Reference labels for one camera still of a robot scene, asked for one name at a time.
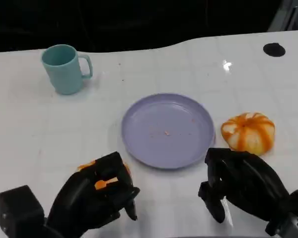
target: mug handle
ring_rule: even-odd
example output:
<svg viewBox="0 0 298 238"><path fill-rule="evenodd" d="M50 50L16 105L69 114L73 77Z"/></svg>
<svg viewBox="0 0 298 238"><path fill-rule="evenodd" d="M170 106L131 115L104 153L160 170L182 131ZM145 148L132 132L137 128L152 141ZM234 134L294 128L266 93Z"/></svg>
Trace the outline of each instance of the mug handle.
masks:
<svg viewBox="0 0 298 238"><path fill-rule="evenodd" d="M79 58L84 58L87 60L88 67L89 67L89 74L82 75L82 78L92 78L93 77L93 65L91 64L90 57L88 55L79 55Z"/></svg>

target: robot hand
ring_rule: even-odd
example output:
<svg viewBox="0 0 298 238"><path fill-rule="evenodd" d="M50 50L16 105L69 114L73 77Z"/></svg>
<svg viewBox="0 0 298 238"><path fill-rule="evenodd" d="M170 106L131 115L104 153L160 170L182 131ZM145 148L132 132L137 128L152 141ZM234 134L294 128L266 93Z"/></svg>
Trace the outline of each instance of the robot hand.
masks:
<svg viewBox="0 0 298 238"><path fill-rule="evenodd" d="M115 152L79 167L60 190L46 220L41 205L28 187L1 193L0 226L13 238L79 238L89 229L118 219L123 208L136 220L134 198L139 192L139 188L133 186L128 167ZM9 214L15 211L18 200L28 201L18 205L19 213L23 213ZM36 233L44 233L44 236L35 236Z"/></svg>
<svg viewBox="0 0 298 238"><path fill-rule="evenodd" d="M273 236L290 214L298 217L298 190L289 194L276 172L261 158L248 152L210 148L205 158L208 181L201 183L199 196L216 221L222 223L226 199L262 220Z"/></svg>

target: white table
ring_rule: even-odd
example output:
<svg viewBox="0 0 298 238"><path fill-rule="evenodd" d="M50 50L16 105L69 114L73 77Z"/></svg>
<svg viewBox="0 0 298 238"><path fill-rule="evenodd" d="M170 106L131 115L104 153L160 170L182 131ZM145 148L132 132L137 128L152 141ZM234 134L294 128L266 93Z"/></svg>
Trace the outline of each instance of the white table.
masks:
<svg viewBox="0 0 298 238"><path fill-rule="evenodd" d="M286 48L284 57L263 53L263 46L272 42ZM136 198L139 220L122 212L119 220L85 238L265 235L265 222L232 205L232 224L212 219L197 196L200 182L207 179L203 162L163 172L126 153L122 115L132 102L153 93L181 93L202 103L214 119L218 147L227 147L220 134L226 119L246 111L265 113L276 125L276 141L264 159L289 191L298 188L298 31L89 54L96 76L72 96L54 92L41 53L0 53L0 192L28 184L47 215L77 166L119 151L141 189Z"/></svg>

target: black dot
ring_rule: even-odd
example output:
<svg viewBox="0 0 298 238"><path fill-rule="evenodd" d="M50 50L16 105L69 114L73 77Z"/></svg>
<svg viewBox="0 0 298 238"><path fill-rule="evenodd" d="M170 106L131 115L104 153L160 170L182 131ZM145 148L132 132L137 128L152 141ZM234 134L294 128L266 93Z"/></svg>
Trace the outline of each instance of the black dot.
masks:
<svg viewBox="0 0 298 238"><path fill-rule="evenodd" d="M281 57L286 53L285 48L278 43L266 44L263 50L266 54L272 57Z"/></svg>

